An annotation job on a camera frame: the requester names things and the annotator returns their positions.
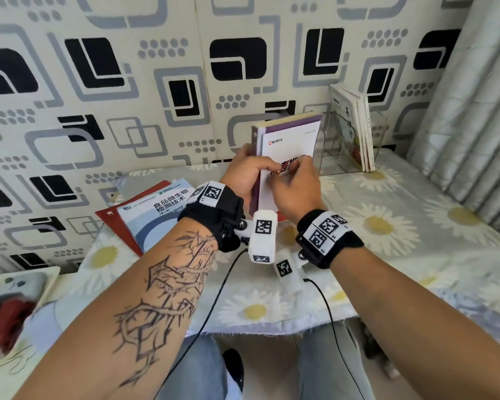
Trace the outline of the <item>person's right leg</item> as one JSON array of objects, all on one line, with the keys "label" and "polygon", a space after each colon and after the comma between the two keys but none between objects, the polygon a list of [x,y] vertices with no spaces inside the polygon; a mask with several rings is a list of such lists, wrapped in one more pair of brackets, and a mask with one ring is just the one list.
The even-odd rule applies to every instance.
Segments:
[{"label": "person's right leg", "polygon": [[375,400],[360,345],[344,321],[305,331],[298,367],[300,400]]}]

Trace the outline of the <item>daisy print tablecloth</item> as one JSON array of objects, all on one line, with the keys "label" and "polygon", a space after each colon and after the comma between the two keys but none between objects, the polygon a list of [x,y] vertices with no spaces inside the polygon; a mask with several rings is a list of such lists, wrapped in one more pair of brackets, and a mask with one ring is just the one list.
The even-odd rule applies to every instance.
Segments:
[{"label": "daisy print tablecloth", "polygon": [[[185,179],[193,186],[218,181],[228,164],[147,169],[121,182],[120,203],[160,181]],[[423,287],[433,291],[482,326],[500,342],[500,234],[467,208],[441,194],[419,171],[388,149],[377,155],[377,170],[320,178],[327,207],[347,220],[365,246]],[[219,253],[189,334],[196,334],[241,249]],[[138,259],[103,226],[71,282],[67,296],[83,309]],[[311,264],[304,277],[316,282],[333,320],[357,316],[344,290],[328,270]],[[288,293],[273,265],[241,256],[204,333],[296,334],[330,321],[320,294],[309,283]]]}]

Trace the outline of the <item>white and green illustrated book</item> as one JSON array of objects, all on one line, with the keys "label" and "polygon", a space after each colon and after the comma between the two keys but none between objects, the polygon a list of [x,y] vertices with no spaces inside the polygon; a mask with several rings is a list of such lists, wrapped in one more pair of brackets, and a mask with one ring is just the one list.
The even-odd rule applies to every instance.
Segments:
[{"label": "white and green illustrated book", "polygon": [[331,96],[334,125],[341,148],[340,156],[347,161],[346,172],[366,169],[364,154],[361,152],[362,127],[361,127],[361,104],[362,94],[358,91],[336,82],[329,86]]}]

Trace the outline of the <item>person's right forearm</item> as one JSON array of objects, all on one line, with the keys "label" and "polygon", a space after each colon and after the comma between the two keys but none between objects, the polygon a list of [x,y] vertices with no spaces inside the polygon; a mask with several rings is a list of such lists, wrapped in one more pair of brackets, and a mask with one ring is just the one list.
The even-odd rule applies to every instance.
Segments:
[{"label": "person's right forearm", "polygon": [[500,343],[365,247],[331,272],[401,375],[424,400],[500,400]]}]

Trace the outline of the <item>clear acrylic book stand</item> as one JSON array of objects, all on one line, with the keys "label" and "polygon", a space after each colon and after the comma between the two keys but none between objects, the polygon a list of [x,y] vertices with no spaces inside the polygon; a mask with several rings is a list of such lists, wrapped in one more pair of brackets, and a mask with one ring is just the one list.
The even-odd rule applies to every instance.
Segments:
[{"label": "clear acrylic book stand", "polygon": [[[319,130],[313,159],[321,176],[364,171],[361,148],[358,142],[344,142],[342,122],[334,112],[327,113],[325,123]],[[376,170],[382,141],[389,129],[387,116],[380,112],[371,113],[371,122],[373,147],[368,152],[373,153],[374,163],[368,172]]]}]

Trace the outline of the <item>blue and white textbook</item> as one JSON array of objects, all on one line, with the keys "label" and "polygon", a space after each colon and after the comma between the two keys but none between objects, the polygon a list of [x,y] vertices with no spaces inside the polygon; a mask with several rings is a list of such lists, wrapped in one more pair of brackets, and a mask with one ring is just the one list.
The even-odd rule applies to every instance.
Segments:
[{"label": "blue and white textbook", "polygon": [[117,209],[140,254],[152,248],[176,225],[194,191],[187,180],[180,179]]}]

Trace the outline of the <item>white and purple book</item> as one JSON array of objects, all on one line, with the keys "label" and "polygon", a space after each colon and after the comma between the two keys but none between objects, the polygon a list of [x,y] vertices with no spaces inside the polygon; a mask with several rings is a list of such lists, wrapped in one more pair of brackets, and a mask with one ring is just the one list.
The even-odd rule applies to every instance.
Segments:
[{"label": "white and purple book", "polygon": [[[286,175],[289,164],[300,156],[312,157],[323,114],[309,111],[252,125],[252,144],[257,156],[265,156],[281,164],[280,175]],[[249,213],[259,209],[279,209],[267,179],[270,171],[262,170],[254,184]]]}]

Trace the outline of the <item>person's left leg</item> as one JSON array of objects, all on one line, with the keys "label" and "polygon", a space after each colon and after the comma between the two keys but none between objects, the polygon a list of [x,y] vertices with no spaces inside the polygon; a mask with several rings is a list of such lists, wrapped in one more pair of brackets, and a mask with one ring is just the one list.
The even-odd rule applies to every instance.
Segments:
[{"label": "person's left leg", "polygon": [[213,336],[185,338],[177,359],[191,349],[164,383],[156,400],[226,400],[228,377],[220,348]]}]

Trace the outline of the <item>red book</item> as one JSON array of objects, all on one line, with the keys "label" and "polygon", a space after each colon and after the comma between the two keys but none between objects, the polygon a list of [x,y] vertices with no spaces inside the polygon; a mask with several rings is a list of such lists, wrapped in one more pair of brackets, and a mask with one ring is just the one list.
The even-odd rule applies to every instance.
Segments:
[{"label": "red book", "polygon": [[131,199],[123,201],[120,204],[114,205],[107,209],[103,209],[95,212],[95,214],[103,221],[105,225],[107,225],[122,241],[139,257],[143,255],[142,250],[140,249],[137,242],[135,242],[132,233],[126,227],[125,222],[122,220],[118,213],[118,208],[125,206],[137,199],[143,198],[148,194],[154,193],[157,190],[167,187],[171,184],[170,181],[163,180],[154,186],[148,188],[147,190],[141,192],[140,194],[134,196]]}]

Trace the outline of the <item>person's left hand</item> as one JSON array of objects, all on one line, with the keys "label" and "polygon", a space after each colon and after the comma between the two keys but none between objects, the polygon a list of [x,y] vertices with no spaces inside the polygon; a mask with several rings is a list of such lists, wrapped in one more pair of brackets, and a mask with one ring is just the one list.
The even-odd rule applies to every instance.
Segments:
[{"label": "person's left hand", "polygon": [[267,156],[256,156],[255,148],[247,143],[233,157],[220,182],[229,187],[237,196],[244,201],[244,208],[249,210],[251,203],[252,188],[257,181],[256,158],[269,158]]}]

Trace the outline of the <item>grey curtain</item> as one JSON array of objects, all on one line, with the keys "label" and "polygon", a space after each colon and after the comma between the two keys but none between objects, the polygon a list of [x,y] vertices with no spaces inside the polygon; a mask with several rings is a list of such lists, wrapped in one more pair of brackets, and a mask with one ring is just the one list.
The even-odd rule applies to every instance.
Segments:
[{"label": "grey curtain", "polygon": [[407,161],[500,233],[500,0],[473,0]]}]

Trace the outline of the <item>person's leg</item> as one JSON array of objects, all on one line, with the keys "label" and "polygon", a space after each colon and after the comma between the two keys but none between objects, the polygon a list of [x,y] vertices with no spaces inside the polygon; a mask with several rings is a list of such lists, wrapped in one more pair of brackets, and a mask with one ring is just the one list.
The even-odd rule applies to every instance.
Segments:
[{"label": "person's leg", "polygon": [[300,400],[375,400],[360,345],[344,321],[305,331],[298,367]]},{"label": "person's leg", "polygon": [[177,359],[191,349],[164,383],[156,400],[226,400],[228,377],[220,348],[213,336],[185,338]]}]

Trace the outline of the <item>person's right hand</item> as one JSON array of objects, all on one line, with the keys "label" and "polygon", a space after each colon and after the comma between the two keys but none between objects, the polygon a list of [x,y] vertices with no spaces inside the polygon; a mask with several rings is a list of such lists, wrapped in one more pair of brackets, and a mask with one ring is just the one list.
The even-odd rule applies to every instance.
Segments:
[{"label": "person's right hand", "polygon": [[310,156],[300,156],[288,166],[288,189],[272,191],[281,215],[293,224],[315,209],[327,210],[321,196],[319,172]]}]

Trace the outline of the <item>person's left forearm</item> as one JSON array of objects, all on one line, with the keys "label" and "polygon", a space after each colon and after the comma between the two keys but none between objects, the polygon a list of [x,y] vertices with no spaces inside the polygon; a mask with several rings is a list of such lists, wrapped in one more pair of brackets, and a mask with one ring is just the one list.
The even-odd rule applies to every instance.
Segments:
[{"label": "person's left forearm", "polygon": [[73,320],[14,400],[153,400],[217,250],[205,226],[177,222]]}]

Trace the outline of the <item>black shoe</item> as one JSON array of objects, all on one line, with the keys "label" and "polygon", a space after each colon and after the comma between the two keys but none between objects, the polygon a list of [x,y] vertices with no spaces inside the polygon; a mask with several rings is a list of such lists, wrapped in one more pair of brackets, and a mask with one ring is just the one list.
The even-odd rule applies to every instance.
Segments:
[{"label": "black shoe", "polygon": [[235,393],[242,398],[245,383],[244,363],[240,353],[234,348],[229,348],[222,354],[227,373],[230,376],[228,393],[233,397]]}]

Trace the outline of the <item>thin white book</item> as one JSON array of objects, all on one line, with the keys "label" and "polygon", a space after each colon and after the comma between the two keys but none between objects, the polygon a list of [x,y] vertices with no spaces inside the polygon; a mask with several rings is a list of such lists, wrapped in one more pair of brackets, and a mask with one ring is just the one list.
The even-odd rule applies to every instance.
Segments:
[{"label": "thin white book", "polygon": [[359,127],[362,134],[362,154],[365,157],[364,172],[369,173],[375,170],[375,157],[372,136],[371,115],[369,113],[368,97],[364,93],[359,94],[358,102]]}]

